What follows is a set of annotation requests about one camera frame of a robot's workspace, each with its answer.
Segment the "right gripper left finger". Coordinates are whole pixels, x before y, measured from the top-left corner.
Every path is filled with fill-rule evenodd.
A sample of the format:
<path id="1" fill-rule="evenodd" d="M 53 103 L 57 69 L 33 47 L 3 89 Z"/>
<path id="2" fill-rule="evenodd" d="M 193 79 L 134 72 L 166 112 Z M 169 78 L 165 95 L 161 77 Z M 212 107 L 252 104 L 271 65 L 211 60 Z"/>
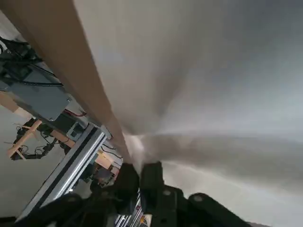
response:
<path id="1" fill-rule="evenodd" d="M 116 215 L 132 214 L 136 207 L 139 175 L 122 164 L 113 185 L 96 189 L 88 198 L 66 194 L 17 221 L 16 227 L 111 227 Z"/>

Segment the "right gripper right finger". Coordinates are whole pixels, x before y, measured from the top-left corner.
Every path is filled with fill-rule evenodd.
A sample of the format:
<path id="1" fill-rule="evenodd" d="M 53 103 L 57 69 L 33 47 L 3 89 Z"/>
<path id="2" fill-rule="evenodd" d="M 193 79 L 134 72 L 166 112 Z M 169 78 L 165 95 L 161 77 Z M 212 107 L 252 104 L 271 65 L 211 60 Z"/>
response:
<path id="1" fill-rule="evenodd" d="M 250 224 L 204 193 L 185 198 L 163 180 L 161 162 L 145 164 L 140 175 L 142 211 L 152 227 L 248 227 Z"/>

